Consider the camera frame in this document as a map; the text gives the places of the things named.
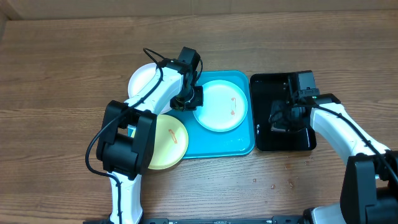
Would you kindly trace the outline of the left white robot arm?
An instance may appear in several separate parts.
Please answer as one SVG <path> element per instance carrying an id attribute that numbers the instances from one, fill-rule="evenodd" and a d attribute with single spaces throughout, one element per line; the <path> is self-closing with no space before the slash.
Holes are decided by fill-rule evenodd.
<path id="1" fill-rule="evenodd" d="M 203 104 L 203 88 L 196 85 L 202 66 L 200 57 L 164 58 L 139 94 L 108 103 L 101 130 L 88 146 L 97 147 L 103 163 L 103 171 L 95 173 L 111 181 L 113 210 L 105 223 L 142 221 L 141 178 L 154 153 L 157 117 L 165 105 L 192 111 Z"/>

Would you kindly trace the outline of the light blue round plate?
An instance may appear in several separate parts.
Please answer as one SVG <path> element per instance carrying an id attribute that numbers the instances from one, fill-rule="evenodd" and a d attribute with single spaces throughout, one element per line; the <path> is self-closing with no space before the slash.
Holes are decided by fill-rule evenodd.
<path id="1" fill-rule="evenodd" d="M 226 80 L 203 84 L 203 106 L 193 112 L 204 128 L 227 132 L 237 128 L 248 112 L 248 100 L 240 87 Z"/>

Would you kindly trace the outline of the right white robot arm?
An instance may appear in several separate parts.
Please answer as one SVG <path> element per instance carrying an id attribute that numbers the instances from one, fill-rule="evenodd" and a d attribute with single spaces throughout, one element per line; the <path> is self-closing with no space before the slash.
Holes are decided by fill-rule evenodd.
<path id="1" fill-rule="evenodd" d="M 272 127 L 307 127 L 346 165 L 340 201 L 308 208 L 298 223 L 397 223 L 397 152 L 372 138 L 332 94 L 271 106 Z"/>

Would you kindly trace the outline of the yellow-green round plate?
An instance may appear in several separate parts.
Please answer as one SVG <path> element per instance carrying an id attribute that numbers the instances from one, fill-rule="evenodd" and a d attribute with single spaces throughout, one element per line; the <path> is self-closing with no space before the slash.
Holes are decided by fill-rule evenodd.
<path id="1" fill-rule="evenodd" d="M 149 169 L 168 169 L 180 162 L 189 143 L 185 126 L 173 116 L 160 114 L 157 117 L 154 153 Z"/>

